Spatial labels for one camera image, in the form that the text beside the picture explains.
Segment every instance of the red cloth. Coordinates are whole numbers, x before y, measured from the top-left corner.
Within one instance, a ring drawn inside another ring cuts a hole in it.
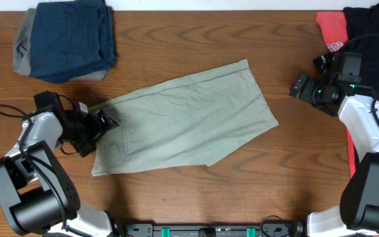
[[[315,22],[320,26],[322,37],[330,52],[336,52],[343,44],[349,39],[346,30],[346,18],[344,13],[339,12],[323,12],[317,13]],[[347,134],[347,153],[349,159],[350,177],[355,174],[355,145],[353,144],[352,137],[346,129]]]

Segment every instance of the wooden tabletop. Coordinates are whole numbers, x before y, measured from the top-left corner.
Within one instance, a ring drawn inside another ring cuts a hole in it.
[[[312,11],[115,12],[119,56],[103,82],[50,84],[13,72],[13,40],[24,13],[0,13],[0,103],[33,111],[44,90],[96,105],[136,89],[248,59],[279,126],[217,164],[91,177],[95,154],[55,155],[80,199],[118,223],[259,223],[303,218],[340,200],[349,180],[345,127],[288,96],[326,52]],[[0,158],[21,132],[0,116]],[[0,208],[0,236],[14,236]]]

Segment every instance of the white background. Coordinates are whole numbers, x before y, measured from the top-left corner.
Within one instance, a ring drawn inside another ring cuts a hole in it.
[[[25,11],[50,0],[0,0],[0,11]],[[342,10],[379,0],[106,0],[116,11]]]

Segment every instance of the gray-green fabric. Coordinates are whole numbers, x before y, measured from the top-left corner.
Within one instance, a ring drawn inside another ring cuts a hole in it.
[[[90,108],[119,121],[97,143],[92,175],[211,166],[278,125],[247,59]]]
[[[28,9],[24,15],[24,19],[18,29],[16,39],[14,40],[13,50],[13,68],[19,75],[30,75],[30,38],[33,28],[33,20],[36,9]],[[106,78],[108,70],[100,70],[87,75],[77,76],[72,80],[103,80]]]

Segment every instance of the blue folded garment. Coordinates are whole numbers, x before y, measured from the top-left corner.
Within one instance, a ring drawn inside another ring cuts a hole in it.
[[[62,83],[110,69],[112,9],[104,0],[39,3],[30,41],[31,77]]]

